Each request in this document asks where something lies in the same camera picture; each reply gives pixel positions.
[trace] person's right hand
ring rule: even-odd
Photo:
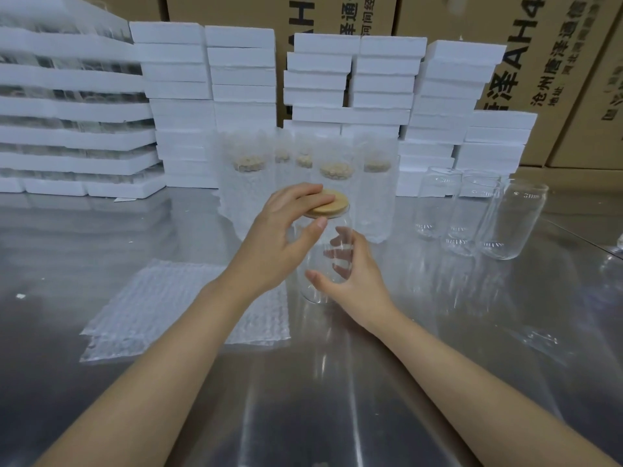
[[[325,275],[308,270],[305,276],[323,293],[333,298],[344,310],[365,329],[376,333],[381,322],[393,311],[397,311],[385,287],[378,265],[374,261],[367,239],[357,231],[338,228],[338,233],[352,233],[353,267],[348,275],[345,268],[334,266],[334,270],[345,278],[344,283],[331,282]],[[338,245],[340,236],[331,242]],[[343,250],[326,251],[328,258],[343,258]]]

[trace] bubble wrap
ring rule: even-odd
[[[82,330],[91,342],[81,361],[143,353],[224,269],[152,260]],[[287,294],[281,284],[249,306],[225,344],[270,345],[289,338]]]

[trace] lid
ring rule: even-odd
[[[337,192],[336,190],[331,190],[329,188],[325,188],[320,194],[335,195],[335,199],[331,203],[320,205],[319,207],[315,207],[313,210],[309,210],[305,214],[305,216],[307,216],[308,218],[319,218],[321,216],[326,216],[327,218],[335,218],[337,216],[343,215],[348,210],[348,198],[343,193]]]

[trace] person's left hand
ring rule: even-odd
[[[299,184],[270,196],[223,272],[227,281],[235,282],[235,291],[244,289],[257,298],[283,282],[303,261],[326,228],[326,218],[315,219],[293,243],[288,243],[286,234],[307,211],[334,201],[335,195],[323,195],[321,191],[321,184]]]

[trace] forearm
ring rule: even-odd
[[[393,309],[373,331],[486,466],[615,466],[500,379]]]
[[[206,286],[36,465],[163,465],[220,346],[252,300],[227,279]]]

